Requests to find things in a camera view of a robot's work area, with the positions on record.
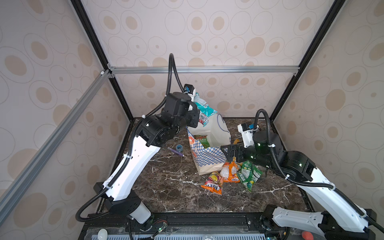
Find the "teal snack packet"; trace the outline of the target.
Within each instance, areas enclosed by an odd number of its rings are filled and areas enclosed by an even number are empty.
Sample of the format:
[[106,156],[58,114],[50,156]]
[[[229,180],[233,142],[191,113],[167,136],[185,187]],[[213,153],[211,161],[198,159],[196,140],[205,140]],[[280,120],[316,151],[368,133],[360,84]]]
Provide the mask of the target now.
[[194,103],[197,105],[200,110],[199,122],[205,127],[209,123],[209,118],[218,112],[211,108],[209,104],[203,100],[198,93],[196,93],[194,98]]

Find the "orange snack packet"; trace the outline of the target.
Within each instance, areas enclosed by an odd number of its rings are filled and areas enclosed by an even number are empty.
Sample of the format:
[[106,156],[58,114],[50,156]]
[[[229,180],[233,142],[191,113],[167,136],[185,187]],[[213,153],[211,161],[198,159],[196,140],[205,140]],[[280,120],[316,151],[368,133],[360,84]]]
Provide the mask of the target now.
[[239,183],[240,180],[237,176],[237,172],[240,166],[236,161],[226,162],[220,171],[220,175],[223,178],[224,183]]

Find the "green snack packet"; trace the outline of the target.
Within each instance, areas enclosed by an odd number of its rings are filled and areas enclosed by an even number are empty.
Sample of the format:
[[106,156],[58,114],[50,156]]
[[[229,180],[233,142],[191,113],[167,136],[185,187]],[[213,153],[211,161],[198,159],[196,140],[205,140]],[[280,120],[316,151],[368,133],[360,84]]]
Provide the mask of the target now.
[[237,172],[238,179],[248,192],[252,192],[254,183],[259,180],[262,174],[263,172],[250,161],[243,162],[240,170]]

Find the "blue checkered paper bag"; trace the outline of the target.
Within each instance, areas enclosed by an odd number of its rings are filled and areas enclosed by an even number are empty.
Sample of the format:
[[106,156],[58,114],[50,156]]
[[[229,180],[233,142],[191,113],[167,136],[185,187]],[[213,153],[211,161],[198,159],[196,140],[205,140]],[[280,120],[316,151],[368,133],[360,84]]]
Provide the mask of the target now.
[[223,117],[214,114],[208,120],[205,126],[198,123],[196,128],[187,127],[193,160],[200,176],[222,169],[227,159],[221,146],[231,143],[231,134]]

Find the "red yellow snack packet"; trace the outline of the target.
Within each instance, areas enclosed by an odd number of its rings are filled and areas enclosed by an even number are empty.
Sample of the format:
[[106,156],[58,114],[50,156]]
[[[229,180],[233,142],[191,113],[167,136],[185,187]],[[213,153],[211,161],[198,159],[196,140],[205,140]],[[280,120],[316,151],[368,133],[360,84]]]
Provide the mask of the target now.
[[219,172],[212,172],[208,177],[208,180],[201,185],[205,190],[209,190],[211,193],[218,195],[222,194],[224,179]]

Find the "green corn chips packet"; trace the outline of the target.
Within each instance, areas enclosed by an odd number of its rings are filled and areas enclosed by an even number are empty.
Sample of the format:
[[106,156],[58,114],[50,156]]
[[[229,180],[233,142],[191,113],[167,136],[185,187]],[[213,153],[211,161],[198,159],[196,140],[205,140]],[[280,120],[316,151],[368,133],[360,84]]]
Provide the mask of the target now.
[[207,135],[194,135],[194,138],[195,140],[200,142],[205,149],[210,147],[210,143],[208,141]]

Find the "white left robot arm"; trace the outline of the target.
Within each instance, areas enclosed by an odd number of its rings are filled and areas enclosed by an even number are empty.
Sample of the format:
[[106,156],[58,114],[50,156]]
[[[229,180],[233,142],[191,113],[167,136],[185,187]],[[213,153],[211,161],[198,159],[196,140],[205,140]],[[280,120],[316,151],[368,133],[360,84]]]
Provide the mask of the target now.
[[182,85],[174,60],[169,55],[168,81],[162,102],[133,128],[128,142],[128,151],[112,175],[102,184],[95,185],[99,191],[77,211],[78,222],[92,221],[105,214],[83,218],[82,212],[99,198],[105,199],[108,214],[129,216],[139,224],[149,221],[152,214],[132,187],[150,159],[186,127],[196,128],[200,110],[194,102],[196,95],[192,85]]

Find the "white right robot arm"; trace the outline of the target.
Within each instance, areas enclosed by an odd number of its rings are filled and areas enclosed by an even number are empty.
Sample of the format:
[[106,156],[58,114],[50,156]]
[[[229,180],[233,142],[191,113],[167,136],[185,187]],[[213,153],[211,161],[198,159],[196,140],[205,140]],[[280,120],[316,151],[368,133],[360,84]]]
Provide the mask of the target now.
[[300,212],[267,205],[260,217],[267,231],[294,228],[311,232],[327,240],[374,240],[384,228],[376,222],[372,209],[363,209],[329,181],[316,164],[299,151],[285,150],[280,136],[272,131],[271,120],[264,109],[257,111],[252,125],[241,124],[242,143],[221,146],[229,162],[237,160],[273,171],[277,176],[298,186],[312,196],[322,212]]

